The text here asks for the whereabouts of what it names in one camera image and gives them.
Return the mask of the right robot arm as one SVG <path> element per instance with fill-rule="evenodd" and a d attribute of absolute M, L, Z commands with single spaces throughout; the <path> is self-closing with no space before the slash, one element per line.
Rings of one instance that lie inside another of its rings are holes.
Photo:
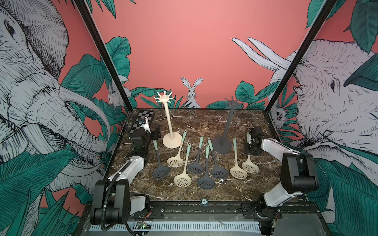
<path fill-rule="evenodd" d="M 273 138 L 265 138 L 261 127 L 247 133 L 244 153 L 259 155 L 265 151 L 281 162 L 279 183 L 263 193 L 256 203 L 256 214 L 261 219 L 277 217 L 277 208 L 296 196 L 318 189 L 316 164 L 311 154 L 300 153 Z"/>

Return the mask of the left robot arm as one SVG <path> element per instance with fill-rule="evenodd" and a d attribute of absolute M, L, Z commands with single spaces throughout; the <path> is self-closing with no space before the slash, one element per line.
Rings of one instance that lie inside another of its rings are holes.
<path fill-rule="evenodd" d="M 131 196 L 130 184 L 148 161 L 149 144 L 161 137 L 160 128 L 145 131 L 140 128 L 131 134 L 132 147 L 126 163 L 112 176 L 98 181 L 94 187 L 90 222 L 100 225 L 103 232 L 117 224 L 128 224 L 131 215 L 140 220 L 153 213 L 150 197 L 145 194 Z"/>

